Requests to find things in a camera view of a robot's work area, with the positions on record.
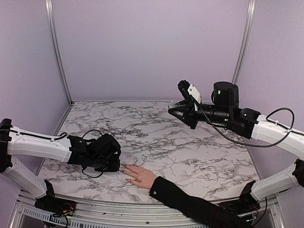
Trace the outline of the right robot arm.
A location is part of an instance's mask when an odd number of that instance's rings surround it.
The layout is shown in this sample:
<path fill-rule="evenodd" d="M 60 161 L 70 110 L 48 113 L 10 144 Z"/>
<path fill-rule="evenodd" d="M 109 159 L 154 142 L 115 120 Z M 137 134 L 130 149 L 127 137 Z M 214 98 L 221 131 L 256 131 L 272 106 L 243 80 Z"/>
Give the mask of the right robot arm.
<path fill-rule="evenodd" d="M 286 126 L 259 111 L 239 107 L 238 86 L 230 82 L 215 82 L 212 104 L 204 104 L 197 88 L 182 80 L 178 89 L 183 100 L 168 109 L 191 129 L 198 122 L 210 124 L 216 131 L 230 130 L 247 139 L 265 142 L 263 147 L 277 146 L 297 157 L 294 164 L 268 178 L 251 181 L 237 200 L 224 201 L 220 207 L 234 213 L 245 213 L 259 208 L 259 202 L 276 193 L 304 185 L 304 133 Z"/>

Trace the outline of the clear nail polish bottle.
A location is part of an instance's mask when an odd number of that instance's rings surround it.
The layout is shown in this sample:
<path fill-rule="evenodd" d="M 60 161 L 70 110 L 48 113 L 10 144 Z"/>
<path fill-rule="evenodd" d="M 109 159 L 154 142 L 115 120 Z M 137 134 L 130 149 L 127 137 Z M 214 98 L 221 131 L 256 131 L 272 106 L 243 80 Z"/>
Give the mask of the clear nail polish bottle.
<path fill-rule="evenodd" d="M 175 101 L 173 99 L 170 101 L 170 103 L 168 105 L 169 108 L 174 108 L 174 107 L 178 107 L 178 106 L 180 106 L 179 102 Z"/>

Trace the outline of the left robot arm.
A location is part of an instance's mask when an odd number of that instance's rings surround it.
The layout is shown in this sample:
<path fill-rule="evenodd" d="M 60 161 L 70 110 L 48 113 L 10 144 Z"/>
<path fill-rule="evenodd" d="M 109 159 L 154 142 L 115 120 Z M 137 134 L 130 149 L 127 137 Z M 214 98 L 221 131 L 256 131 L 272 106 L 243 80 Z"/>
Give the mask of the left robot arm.
<path fill-rule="evenodd" d="M 19 155 L 79 165 L 83 170 L 90 167 L 102 175 L 119 170 L 121 146 L 109 134 L 89 140 L 67 133 L 50 136 L 22 130 L 13 126 L 10 119 L 3 119 L 0 123 L 1 174 L 27 190 L 35 198 L 37 208 L 56 211 L 73 206 L 74 202 L 57 198 L 52 184 L 30 171 L 17 158 Z"/>

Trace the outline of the person's bare hand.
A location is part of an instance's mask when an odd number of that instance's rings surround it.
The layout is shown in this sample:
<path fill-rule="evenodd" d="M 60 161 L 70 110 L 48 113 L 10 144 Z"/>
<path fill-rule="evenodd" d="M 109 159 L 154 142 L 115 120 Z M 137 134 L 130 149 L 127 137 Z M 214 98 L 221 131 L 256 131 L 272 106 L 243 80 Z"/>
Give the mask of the person's bare hand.
<path fill-rule="evenodd" d="M 128 176 L 127 182 L 142 189 L 150 190 L 157 179 L 154 173 L 140 166 L 125 164 L 120 171 Z"/>

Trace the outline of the black sleeved forearm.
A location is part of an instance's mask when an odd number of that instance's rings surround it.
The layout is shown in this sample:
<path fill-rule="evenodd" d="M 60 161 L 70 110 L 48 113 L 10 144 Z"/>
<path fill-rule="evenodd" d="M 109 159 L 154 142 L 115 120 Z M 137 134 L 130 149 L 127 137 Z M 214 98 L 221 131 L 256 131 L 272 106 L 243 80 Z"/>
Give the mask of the black sleeved forearm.
<path fill-rule="evenodd" d="M 157 177 L 149 195 L 165 206 L 176 209 L 201 224 L 211 228 L 251 228 L 239 216 L 202 198 L 190 196 L 174 183 Z"/>

